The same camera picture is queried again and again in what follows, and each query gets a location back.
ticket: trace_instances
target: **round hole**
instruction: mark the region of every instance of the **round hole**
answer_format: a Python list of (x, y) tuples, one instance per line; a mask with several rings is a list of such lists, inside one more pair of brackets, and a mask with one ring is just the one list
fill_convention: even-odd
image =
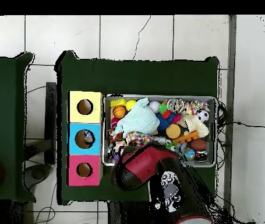
[(91, 148), (94, 142), (94, 134), (88, 129), (81, 129), (75, 135), (75, 143), (82, 149)]
[(77, 110), (82, 115), (88, 115), (93, 111), (93, 104), (89, 100), (81, 100), (77, 104)]
[(82, 178), (89, 177), (92, 174), (92, 167), (86, 162), (80, 163), (76, 168), (76, 173)]

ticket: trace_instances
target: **blue box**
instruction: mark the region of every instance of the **blue box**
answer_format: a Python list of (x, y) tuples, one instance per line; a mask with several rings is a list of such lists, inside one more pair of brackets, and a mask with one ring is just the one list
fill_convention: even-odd
[[(75, 142), (75, 136), (80, 130), (88, 130), (93, 133), (95, 141), (91, 147), (82, 149), (77, 146)], [(99, 155), (100, 154), (100, 124), (80, 124), (70, 123), (70, 134), (69, 134), (69, 154), (70, 155)]]

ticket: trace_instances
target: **metal tray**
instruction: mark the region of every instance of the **metal tray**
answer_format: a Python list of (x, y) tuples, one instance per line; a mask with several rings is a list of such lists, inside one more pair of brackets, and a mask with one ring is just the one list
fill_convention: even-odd
[(157, 100), (159, 102), (163, 102), (164, 100), (168, 100), (171, 98), (182, 99), (186, 102), (191, 102), (194, 100), (203, 100), (209, 103), (209, 120), (205, 123), (205, 125), (209, 129), (208, 136), (202, 138), (207, 142), (206, 151), (209, 153), (209, 159), (206, 162), (197, 162), (192, 160), (190, 162), (183, 162), (183, 166), (193, 166), (193, 167), (213, 167), (216, 163), (217, 156), (217, 109), (218, 102), (217, 99), (211, 96), (164, 96), (164, 95), (140, 95), (140, 94), (123, 94), (122, 96), (114, 96), (112, 94), (108, 94), (103, 98), (104, 103), (104, 114), (103, 114), (103, 163), (106, 166), (113, 166), (114, 163), (111, 159), (107, 158), (107, 150), (109, 146), (109, 139), (107, 130), (111, 127), (111, 105), (110, 102), (113, 100), (118, 100), (123, 98), (125, 100), (139, 100), (142, 98), (148, 98), (150, 101)]

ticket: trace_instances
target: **pink box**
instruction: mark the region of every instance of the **pink box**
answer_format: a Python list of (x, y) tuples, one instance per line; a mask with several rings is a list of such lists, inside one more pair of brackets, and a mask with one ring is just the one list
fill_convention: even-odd
[[(77, 166), (81, 163), (88, 163), (92, 168), (92, 173), (88, 177), (80, 177), (77, 173)], [(103, 166), (100, 155), (70, 155), (68, 167), (67, 186), (99, 186), (103, 175)]]

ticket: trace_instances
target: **green mat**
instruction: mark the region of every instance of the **green mat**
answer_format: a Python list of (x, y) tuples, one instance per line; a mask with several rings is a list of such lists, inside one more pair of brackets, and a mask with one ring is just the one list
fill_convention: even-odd
[[(61, 54), (55, 65), (58, 75), (58, 201), (148, 201), (147, 186), (123, 192), (109, 182), (111, 167), (104, 167), (98, 187), (66, 186), (67, 91), (95, 91), (106, 95), (185, 95), (217, 97), (218, 59), (205, 61), (110, 61), (78, 59), (72, 51)], [(215, 192), (215, 167), (196, 169), (209, 190)]]
[(0, 200), (34, 201), (22, 183), (24, 77), (33, 54), (0, 57)]

